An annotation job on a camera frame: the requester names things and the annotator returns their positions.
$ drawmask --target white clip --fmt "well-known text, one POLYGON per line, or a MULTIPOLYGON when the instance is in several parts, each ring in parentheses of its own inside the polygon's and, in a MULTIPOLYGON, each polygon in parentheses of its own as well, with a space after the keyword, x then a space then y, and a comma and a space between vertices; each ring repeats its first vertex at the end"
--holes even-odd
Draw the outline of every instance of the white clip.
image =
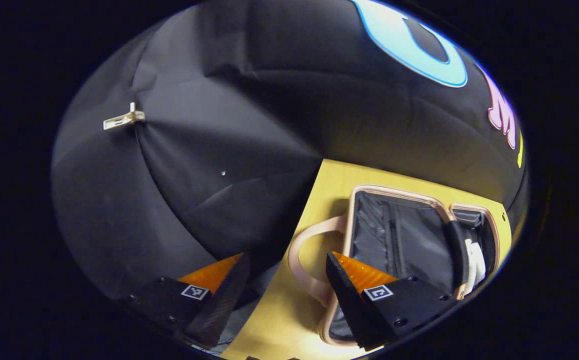
POLYGON ((109 118, 103 121, 102 129, 109 130, 116 128, 117 126, 138 123, 139 121, 145 121, 145 112, 136 111, 136 104, 134 102, 130 102, 129 112, 127 114, 109 118))

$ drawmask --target screw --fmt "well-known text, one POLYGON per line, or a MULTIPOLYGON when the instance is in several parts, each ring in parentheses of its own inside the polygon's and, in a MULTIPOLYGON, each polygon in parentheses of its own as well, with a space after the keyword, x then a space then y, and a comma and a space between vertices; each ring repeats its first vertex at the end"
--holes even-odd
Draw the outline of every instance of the screw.
POLYGON ((394 321, 394 326, 401 328, 401 326, 405 326, 408 323, 408 319, 401 319, 400 317, 396 318, 394 321))

